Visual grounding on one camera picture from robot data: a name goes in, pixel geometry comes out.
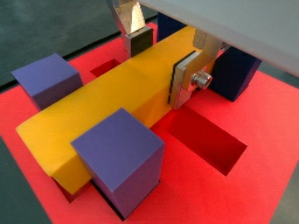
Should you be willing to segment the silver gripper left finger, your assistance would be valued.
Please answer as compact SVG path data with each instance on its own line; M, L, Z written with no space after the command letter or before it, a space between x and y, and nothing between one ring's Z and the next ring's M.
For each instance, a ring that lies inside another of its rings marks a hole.
M121 32L126 56L132 58L153 45L153 29L145 25L136 0L106 0L106 5Z

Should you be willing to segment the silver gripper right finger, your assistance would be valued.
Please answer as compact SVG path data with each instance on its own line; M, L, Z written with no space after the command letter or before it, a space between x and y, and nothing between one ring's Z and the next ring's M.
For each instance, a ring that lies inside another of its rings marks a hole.
M192 91L204 90L212 81L212 76L205 72L206 65L217 58L225 44L204 31L196 29L193 33L189 52L172 66L172 79L168 94L168 104L173 109L190 99Z

